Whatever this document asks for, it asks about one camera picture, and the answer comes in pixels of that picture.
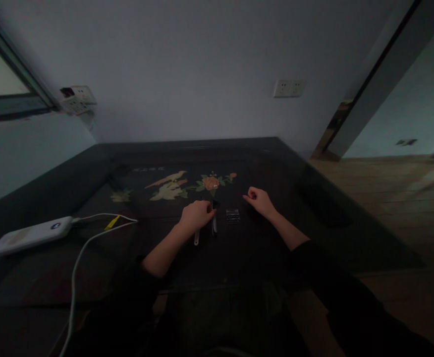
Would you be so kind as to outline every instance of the wooden floor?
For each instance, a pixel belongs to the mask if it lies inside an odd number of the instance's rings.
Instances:
[[[361,280],[385,308],[434,343],[434,159],[310,160],[320,173],[420,254],[427,269]],[[289,307],[314,356],[343,356],[311,292],[293,295]]]

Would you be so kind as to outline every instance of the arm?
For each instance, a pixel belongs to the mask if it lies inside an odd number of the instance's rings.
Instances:
[[[265,191],[250,187],[244,199],[281,235],[291,251],[293,272],[303,276],[328,309],[331,330],[348,356],[396,351],[434,356],[427,339],[388,314],[364,284],[279,214]]]
[[[127,273],[119,286],[88,314],[83,328],[71,338],[67,356],[121,355],[142,348],[151,332],[152,307],[160,278],[169,269],[181,247],[212,219],[210,203],[195,201],[182,211],[179,223]]]

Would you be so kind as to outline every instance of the painted flower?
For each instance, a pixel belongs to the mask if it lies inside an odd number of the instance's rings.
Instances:
[[[202,179],[202,184],[207,189],[207,191],[210,191],[211,189],[218,188],[219,182],[218,182],[217,178],[211,176],[211,177],[208,177],[208,178],[203,178]]]

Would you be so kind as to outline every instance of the left hand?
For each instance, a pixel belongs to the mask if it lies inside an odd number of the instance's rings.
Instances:
[[[182,210],[182,215],[177,224],[188,234],[193,234],[209,222],[216,214],[216,210],[208,213],[211,207],[209,201],[194,201]]]

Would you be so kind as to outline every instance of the white power bank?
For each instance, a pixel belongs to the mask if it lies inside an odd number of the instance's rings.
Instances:
[[[69,216],[9,232],[0,239],[0,256],[63,238],[71,227],[72,217]]]

